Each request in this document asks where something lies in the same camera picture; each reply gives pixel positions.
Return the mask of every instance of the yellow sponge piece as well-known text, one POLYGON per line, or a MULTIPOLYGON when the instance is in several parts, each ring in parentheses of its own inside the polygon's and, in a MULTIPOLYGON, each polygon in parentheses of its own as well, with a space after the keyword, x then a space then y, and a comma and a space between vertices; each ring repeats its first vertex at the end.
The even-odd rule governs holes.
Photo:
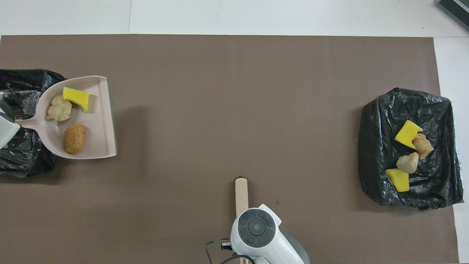
POLYGON ((90 93, 86 91, 75 90, 68 87, 63 88, 63 99, 74 102, 82 108, 83 112, 88 111, 89 96, 90 93))
POLYGON ((409 187, 409 174, 399 169, 390 169, 385 171, 386 175, 391 180, 391 183, 398 192, 406 192, 410 190, 409 187))
POLYGON ((414 144, 412 144, 412 140, 417 136, 417 132, 420 132, 420 131, 423 131, 423 129, 420 128, 415 123, 413 123, 412 121, 407 120, 394 139, 397 142, 400 142, 409 148, 416 149, 414 144))

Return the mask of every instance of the food item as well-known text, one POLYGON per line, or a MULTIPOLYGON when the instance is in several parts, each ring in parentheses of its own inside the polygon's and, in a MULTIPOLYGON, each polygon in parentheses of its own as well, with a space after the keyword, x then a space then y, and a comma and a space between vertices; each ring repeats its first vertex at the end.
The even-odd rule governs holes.
POLYGON ((70 118, 71 111, 72 103, 68 100, 63 99, 63 96, 61 94, 58 94, 51 101, 51 106, 47 111, 46 119, 65 121, 70 118))
POLYGON ((416 137, 412 140, 412 143, 416 147, 417 153, 419 154, 421 160, 423 160, 432 150, 434 150, 430 141, 428 141, 423 134, 417 134, 416 137))
POLYGON ((391 180, 391 183, 398 192, 406 192, 410 190, 409 174, 399 169, 389 169, 385 171, 386 175, 391 180))
POLYGON ((86 128, 82 124, 74 124, 65 130, 65 150, 77 154, 85 146, 86 128))
POLYGON ((404 155, 397 160, 397 168, 406 173, 414 173, 417 170, 418 153, 404 155))
POLYGON ((63 98, 77 104, 79 107, 81 107, 83 112, 88 111, 89 96, 90 93, 86 91, 75 90, 68 87, 63 88, 63 98))
POLYGON ((423 131, 423 129, 412 121, 407 120, 394 139, 409 148, 416 149, 414 144, 412 144, 412 140, 416 137, 417 132, 419 131, 423 131))

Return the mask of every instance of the round center button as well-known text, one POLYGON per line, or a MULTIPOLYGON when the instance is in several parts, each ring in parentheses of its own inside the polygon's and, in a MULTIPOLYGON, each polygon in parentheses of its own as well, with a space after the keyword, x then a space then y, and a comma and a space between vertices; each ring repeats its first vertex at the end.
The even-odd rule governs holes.
POLYGON ((248 224, 249 233, 254 236, 260 236, 265 231, 265 223, 261 218, 253 218, 248 224))

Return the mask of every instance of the beige food piece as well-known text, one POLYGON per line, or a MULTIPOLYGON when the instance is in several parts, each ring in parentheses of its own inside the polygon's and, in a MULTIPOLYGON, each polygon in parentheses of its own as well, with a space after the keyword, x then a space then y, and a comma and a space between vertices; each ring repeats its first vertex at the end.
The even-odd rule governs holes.
POLYGON ((418 153, 414 152, 410 155, 399 157, 396 166, 399 170, 406 173, 414 173, 417 170, 418 153))
POLYGON ((421 160, 423 160, 432 150, 434 150, 430 141, 428 141, 423 134, 417 134, 417 136, 412 140, 412 144, 414 144, 421 160))
POLYGON ((74 124, 65 130, 65 150, 77 154, 85 146, 86 128, 82 124, 74 124))
POLYGON ((72 103, 69 100, 63 99, 63 95, 58 94, 51 101, 51 106, 47 111, 47 120, 65 121, 70 118, 71 111, 72 103))

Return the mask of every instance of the gray circular button pad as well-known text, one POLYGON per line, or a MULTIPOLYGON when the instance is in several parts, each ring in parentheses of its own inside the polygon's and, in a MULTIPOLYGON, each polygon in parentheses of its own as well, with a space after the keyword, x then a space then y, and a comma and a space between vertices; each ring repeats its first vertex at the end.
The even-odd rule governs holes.
POLYGON ((265 211, 249 209, 239 217, 238 233, 244 243, 253 248, 260 248, 272 241, 275 222, 265 211))

